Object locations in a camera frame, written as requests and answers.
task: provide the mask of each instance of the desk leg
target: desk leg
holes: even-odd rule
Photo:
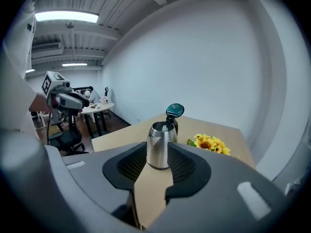
[[[86,120],[86,126],[87,126],[87,131],[89,133],[89,136],[94,138],[93,132],[91,130],[91,126],[89,125],[89,122],[88,122],[87,114],[84,114],[84,119]]]
[[[98,133],[99,136],[102,136],[103,135],[102,134],[102,130],[101,130],[101,127],[99,125],[96,113],[94,114],[94,119],[95,119],[95,124],[96,124],[96,128],[97,128],[97,133]]]
[[[105,131],[107,131],[106,123],[105,123],[105,118],[104,118],[104,113],[102,111],[101,111],[101,118],[102,118],[103,128],[104,128]]]

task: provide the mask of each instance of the ceiling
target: ceiling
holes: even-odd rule
[[[60,42],[64,50],[53,56],[50,51],[42,51],[39,56],[32,54],[32,66],[35,70],[56,70],[62,63],[76,61],[87,62],[88,66],[85,68],[99,67],[123,35],[154,11],[174,1],[176,0],[37,0],[35,12],[70,9],[96,13],[99,18],[95,24],[73,21],[72,29],[65,26],[70,21],[37,22],[33,47]]]

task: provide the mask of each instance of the wooden table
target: wooden table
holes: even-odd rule
[[[105,118],[104,118],[103,111],[112,108],[115,104],[114,103],[106,103],[106,104],[97,103],[96,105],[99,105],[100,108],[91,108],[89,106],[89,107],[84,107],[82,112],[80,112],[80,114],[84,115],[84,118],[86,120],[86,127],[87,127],[87,130],[88,130],[88,133],[89,133],[89,135],[92,138],[96,138],[98,136],[102,136],[103,134],[109,133],[107,131],[107,128],[106,128],[106,123],[105,123]],[[94,115],[94,120],[95,120],[95,125],[96,125],[96,129],[97,129],[97,133],[93,133],[92,130],[91,130],[91,126],[89,124],[87,115],[88,114],[94,114],[94,113],[97,113],[97,112],[101,113],[101,118],[102,118],[102,124],[103,124],[103,128],[104,128],[104,132],[102,132],[102,130],[101,130],[101,127],[99,125],[97,116]]]
[[[154,122],[165,121],[166,114],[158,115],[139,124],[92,139],[95,152],[117,148],[130,143],[146,141],[150,127]],[[177,119],[178,143],[186,143],[188,136],[193,139],[197,133],[216,136],[231,149],[231,156],[255,168],[252,156],[246,146],[241,131],[214,123],[196,120],[186,116]],[[170,169],[156,170],[147,163],[135,183],[135,201],[139,222],[149,227],[165,209],[164,194],[167,187],[173,185]]]

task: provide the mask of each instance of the person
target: person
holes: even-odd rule
[[[99,103],[100,102],[100,96],[98,95],[97,91],[90,86],[88,90],[86,90],[85,95],[87,98],[89,98],[88,100],[92,103]]]
[[[0,128],[22,130],[38,137],[31,111],[51,112],[45,97],[25,81],[31,69],[31,46],[35,32],[35,0],[28,0],[17,14],[0,48],[0,113],[7,115]]]

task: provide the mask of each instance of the stainless steel kettle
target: stainless steel kettle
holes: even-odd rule
[[[147,138],[147,162],[151,167],[155,169],[169,168],[167,164],[167,143],[177,142],[178,123],[175,118],[180,117],[184,111],[185,108],[181,104],[171,104],[166,110],[166,121],[154,123],[149,130]]]

